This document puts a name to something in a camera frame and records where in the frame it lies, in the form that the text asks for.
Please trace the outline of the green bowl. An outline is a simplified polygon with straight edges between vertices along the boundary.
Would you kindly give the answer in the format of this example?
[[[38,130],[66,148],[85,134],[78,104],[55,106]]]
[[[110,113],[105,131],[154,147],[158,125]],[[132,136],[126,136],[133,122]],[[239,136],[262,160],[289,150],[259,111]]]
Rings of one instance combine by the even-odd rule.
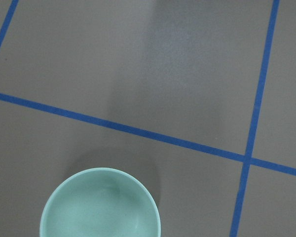
[[[41,237],[159,237],[156,203],[136,178],[113,168],[81,171],[62,182],[43,209]]]

